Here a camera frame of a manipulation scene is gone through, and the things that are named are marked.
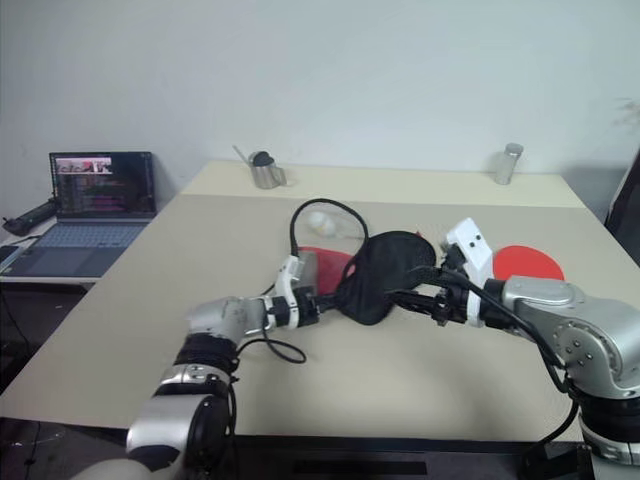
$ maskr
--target robotic arm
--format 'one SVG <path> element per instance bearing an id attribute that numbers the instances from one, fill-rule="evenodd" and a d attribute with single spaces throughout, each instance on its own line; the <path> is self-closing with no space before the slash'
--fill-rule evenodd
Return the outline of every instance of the robotic arm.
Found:
<path id="1" fill-rule="evenodd" d="M 556 385 L 580 405 L 583 436 L 593 452 L 640 467 L 640 312 L 588 297 L 562 281 L 493 279 L 491 249 L 471 219 L 447 235 L 444 247 L 441 267 L 425 267 L 423 275 L 440 292 L 429 297 L 395 291 L 392 300 L 443 326 L 487 326 L 535 342 Z M 190 312 L 189 334 L 174 365 L 129 430 L 129 459 L 94 465 L 75 480 L 181 479 L 213 471 L 227 445 L 231 379 L 242 339 L 316 323 L 326 308 L 305 280 L 314 276 L 314 257 L 303 255 L 287 258 L 273 295 L 228 297 Z M 565 370 L 564 381 L 556 368 Z"/>
<path id="2" fill-rule="evenodd" d="M 556 367 L 565 371 L 557 386 L 579 404 L 582 433 L 593 452 L 640 467 L 640 312 L 559 280 L 491 278 L 491 250 L 471 219 L 447 239 L 442 267 L 424 274 L 424 283 L 441 291 L 435 297 L 399 291 L 391 294 L 393 300 L 440 325 L 485 325 L 535 342 L 550 373 Z M 482 298 L 470 281 L 484 285 L 477 292 Z"/>

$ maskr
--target laptop keyboard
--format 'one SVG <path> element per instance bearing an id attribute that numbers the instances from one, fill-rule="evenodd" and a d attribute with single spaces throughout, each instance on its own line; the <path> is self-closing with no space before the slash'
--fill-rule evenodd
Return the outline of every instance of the laptop keyboard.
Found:
<path id="1" fill-rule="evenodd" d="M 126 248 L 145 225 L 55 225 L 37 247 Z"/>

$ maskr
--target silver cylinder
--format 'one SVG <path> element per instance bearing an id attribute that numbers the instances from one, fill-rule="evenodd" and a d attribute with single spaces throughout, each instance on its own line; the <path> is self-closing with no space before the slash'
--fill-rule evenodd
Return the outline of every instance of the silver cylinder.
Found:
<path id="1" fill-rule="evenodd" d="M 516 168 L 516 162 L 522 155 L 524 147 L 519 143 L 507 143 L 504 152 L 498 159 L 498 170 L 496 171 L 496 183 L 509 185 L 511 176 Z"/>

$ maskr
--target desk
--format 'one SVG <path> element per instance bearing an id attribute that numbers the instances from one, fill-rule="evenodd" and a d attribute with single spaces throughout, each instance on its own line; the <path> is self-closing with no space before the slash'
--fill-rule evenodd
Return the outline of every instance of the desk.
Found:
<path id="1" fill-rule="evenodd" d="M 230 165 L 208 166 L 142 232 L 10 385 L 2 416 L 127 428 L 182 345 L 185 312 L 227 295 L 255 295 L 271 283 L 288 252 L 286 227 L 299 198 L 323 192 L 304 194 L 304 168 L 291 175 L 295 187 L 265 192 L 247 186 L 246 167 Z M 559 177 L 516 176 L 501 187 L 461 174 L 465 192 L 456 193 L 458 174 L 394 173 L 391 185 L 404 201 L 389 203 L 391 194 L 378 187 L 391 174 L 348 169 L 345 175 L 360 180 L 357 190 L 349 183 L 338 191 L 340 170 L 319 169 L 336 178 L 325 196 L 349 200 L 372 233 L 420 230 L 437 244 L 471 216 L 492 248 L 534 246 L 586 292 L 640 307 L 640 270 Z M 419 193 L 407 193 L 407 184 L 431 175 L 440 176 L 436 184 L 449 182 L 434 184 L 442 195 L 426 189 L 420 201 Z M 396 183 L 401 178 L 406 182 Z M 527 197 L 527 189 L 544 194 Z M 303 228 L 299 238 L 356 247 L 314 239 Z M 309 362 L 284 363 L 264 346 L 243 353 L 240 434 L 531 441 L 569 409 L 536 348 L 490 329 L 441 328 L 395 309 L 374 327 L 327 313 L 319 325 L 274 336 L 304 349 Z M 577 425 L 561 437 L 579 438 Z"/>

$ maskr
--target laptop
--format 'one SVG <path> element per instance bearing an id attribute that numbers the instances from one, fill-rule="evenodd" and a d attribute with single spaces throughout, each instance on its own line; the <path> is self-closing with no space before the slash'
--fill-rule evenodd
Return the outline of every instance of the laptop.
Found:
<path id="1" fill-rule="evenodd" d="M 156 215 L 150 152 L 50 153 L 57 223 L 6 277 L 101 277 Z"/>

